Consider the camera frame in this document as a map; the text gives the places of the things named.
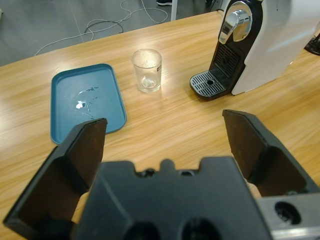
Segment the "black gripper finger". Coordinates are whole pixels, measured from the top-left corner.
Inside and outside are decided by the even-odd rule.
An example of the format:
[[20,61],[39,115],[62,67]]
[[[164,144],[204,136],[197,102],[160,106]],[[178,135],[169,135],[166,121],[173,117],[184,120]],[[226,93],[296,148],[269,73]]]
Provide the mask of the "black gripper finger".
[[318,193],[312,180],[282,142],[253,114],[222,112],[231,152],[243,177],[263,197]]
[[17,234],[70,234],[80,197],[101,164],[107,119],[76,125],[55,147],[19,196],[3,224]]

